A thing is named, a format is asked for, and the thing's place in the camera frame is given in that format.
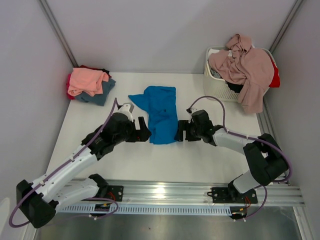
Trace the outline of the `blue t shirt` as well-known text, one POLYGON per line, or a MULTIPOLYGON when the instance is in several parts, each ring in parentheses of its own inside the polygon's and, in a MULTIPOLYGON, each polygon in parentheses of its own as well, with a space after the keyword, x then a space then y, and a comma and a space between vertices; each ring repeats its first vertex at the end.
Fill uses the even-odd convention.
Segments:
POLYGON ((165 145, 175 142, 178 131, 176 88, 148 86, 142 94, 128 96, 131 102, 148 114, 149 142, 165 145))

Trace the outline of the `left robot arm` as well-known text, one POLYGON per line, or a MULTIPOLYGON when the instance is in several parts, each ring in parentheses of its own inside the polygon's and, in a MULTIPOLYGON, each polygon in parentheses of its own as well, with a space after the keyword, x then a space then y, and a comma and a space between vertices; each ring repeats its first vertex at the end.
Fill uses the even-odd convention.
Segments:
POLYGON ((146 142, 151 137, 144 117, 138 117, 139 129, 129 110, 120 109, 89 133, 60 166, 39 178, 20 181, 16 186, 16 210, 27 223, 39 229, 48 224, 57 211, 86 199, 101 201, 109 184, 99 174, 91 174, 75 186, 66 187, 73 177, 111 153, 120 143, 146 142))

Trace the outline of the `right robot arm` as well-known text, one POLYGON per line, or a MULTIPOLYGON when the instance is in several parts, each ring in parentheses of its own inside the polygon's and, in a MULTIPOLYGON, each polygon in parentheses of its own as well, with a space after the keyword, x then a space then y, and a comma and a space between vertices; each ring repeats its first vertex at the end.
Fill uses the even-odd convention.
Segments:
POLYGON ((252 137, 229 131, 222 125, 213 125, 205 110, 192 112, 189 120, 179 120, 175 140, 203 141, 245 156, 249 170, 228 184, 223 201, 240 202, 249 191, 269 185, 289 169, 288 162, 270 134, 252 137))

